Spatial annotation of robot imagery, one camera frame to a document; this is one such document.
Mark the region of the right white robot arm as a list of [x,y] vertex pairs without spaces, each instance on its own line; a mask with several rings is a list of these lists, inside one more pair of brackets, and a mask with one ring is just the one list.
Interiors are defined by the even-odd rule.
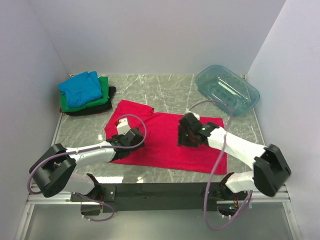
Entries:
[[250,168],[247,172],[231,172],[220,181],[219,193],[226,200],[244,191],[260,191],[274,197],[292,174],[278,146],[249,142],[212,122],[202,124],[200,117],[192,112],[179,120],[178,145],[205,145],[233,156]]

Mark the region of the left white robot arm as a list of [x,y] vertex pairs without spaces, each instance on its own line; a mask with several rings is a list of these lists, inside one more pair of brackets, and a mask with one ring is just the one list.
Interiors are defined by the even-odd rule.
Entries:
[[143,147],[145,138],[138,128],[131,128],[126,134],[116,134],[86,147],[65,148],[60,143],[54,144],[29,169],[27,189],[30,194],[43,194],[46,198],[65,190],[81,193],[88,201],[94,201],[100,195],[98,182],[88,174],[77,175],[74,171],[124,159]]

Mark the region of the folded black t shirt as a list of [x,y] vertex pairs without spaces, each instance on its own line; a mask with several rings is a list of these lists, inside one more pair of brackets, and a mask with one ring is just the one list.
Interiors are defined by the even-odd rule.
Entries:
[[72,117],[80,117],[80,116],[89,116],[89,115],[94,115],[94,114],[100,114],[107,112],[112,109],[112,99],[114,95],[116,94],[117,88],[114,86],[109,86],[108,87],[108,96],[109,100],[102,104],[102,105],[97,105],[93,107],[88,107],[79,111],[74,111],[74,112],[66,112],[65,114],[72,116]]

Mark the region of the clear blue plastic tub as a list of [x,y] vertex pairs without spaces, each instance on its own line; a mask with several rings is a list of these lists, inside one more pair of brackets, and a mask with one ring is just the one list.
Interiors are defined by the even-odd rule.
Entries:
[[260,100],[259,91],[244,78],[221,65],[212,65],[200,72],[195,83],[208,100],[234,117],[250,111]]

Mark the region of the folded green t shirt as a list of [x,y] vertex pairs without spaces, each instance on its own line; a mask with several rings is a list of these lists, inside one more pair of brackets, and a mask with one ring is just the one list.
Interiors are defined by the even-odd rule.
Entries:
[[91,110],[94,107],[100,107],[105,105],[110,97],[109,97],[109,81],[107,76],[100,76],[98,77],[98,81],[101,87],[102,97],[91,102],[88,102],[80,107],[68,107],[67,106],[67,98],[65,95],[60,93],[60,109],[64,113],[78,113],[80,111],[87,111]]

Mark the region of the black base beam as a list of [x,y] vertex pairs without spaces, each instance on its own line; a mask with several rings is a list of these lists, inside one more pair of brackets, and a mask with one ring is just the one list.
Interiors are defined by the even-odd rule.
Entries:
[[[111,205],[118,211],[162,211],[162,210],[203,210],[206,182],[191,183],[100,183],[91,193],[85,195],[95,201]],[[207,210],[217,211],[218,201],[244,200],[248,192],[232,193],[222,184],[210,185]],[[107,206],[94,205],[76,193],[71,194],[73,203],[81,203],[80,212],[84,216],[98,216],[112,213]]]

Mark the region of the folded blue t shirt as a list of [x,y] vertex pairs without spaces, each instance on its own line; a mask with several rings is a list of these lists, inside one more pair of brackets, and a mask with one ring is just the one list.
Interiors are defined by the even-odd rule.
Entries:
[[81,107],[103,96],[96,71],[85,71],[75,75],[60,83],[57,87],[62,95],[66,97],[68,108]]

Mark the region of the aluminium frame rail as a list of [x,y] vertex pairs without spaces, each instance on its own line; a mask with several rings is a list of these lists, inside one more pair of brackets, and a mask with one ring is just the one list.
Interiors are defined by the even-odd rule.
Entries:
[[[86,134],[86,119],[61,113],[51,144],[62,143],[63,146],[76,147],[84,141],[82,140],[82,134]],[[26,239],[35,206],[35,204],[29,204],[28,202],[25,204],[15,240]]]

